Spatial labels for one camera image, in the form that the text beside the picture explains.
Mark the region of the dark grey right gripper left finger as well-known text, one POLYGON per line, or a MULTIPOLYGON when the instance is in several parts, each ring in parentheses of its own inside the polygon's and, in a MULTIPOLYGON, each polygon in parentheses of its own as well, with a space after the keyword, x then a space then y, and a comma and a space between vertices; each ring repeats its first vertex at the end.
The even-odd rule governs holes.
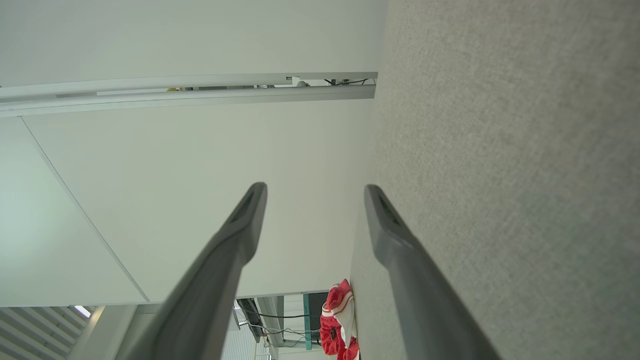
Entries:
POLYGON ((243 267, 254 257, 268 187, 252 184, 126 356, 128 360, 219 360, 243 267))

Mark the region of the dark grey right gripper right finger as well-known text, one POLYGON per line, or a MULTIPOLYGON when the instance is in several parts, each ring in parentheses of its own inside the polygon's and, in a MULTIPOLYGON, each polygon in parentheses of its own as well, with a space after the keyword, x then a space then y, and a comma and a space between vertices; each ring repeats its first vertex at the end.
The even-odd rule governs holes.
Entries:
POLYGON ((365 210, 409 358, 498 360, 498 351, 381 187, 366 185, 365 210))

